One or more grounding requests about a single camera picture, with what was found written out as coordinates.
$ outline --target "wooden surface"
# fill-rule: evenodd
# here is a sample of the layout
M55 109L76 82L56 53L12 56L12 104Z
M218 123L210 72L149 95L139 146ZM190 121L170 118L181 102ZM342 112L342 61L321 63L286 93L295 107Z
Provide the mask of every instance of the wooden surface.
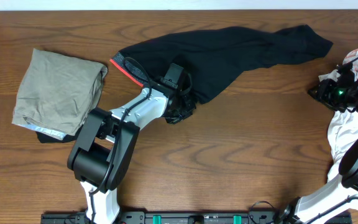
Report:
M334 42L326 58L245 72L184 122L159 119L141 132L119 203L150 211L247 210L258 200L282 207L321 187L333 113L306 90L358 48L358 11L0 12L0 223L39 223L45 211L86 208L66 168L73 144L41 144L11 124L33 48L108 65L99 103L108 110L140 90L108 62L128 45L196 29L273 32L300 24Z

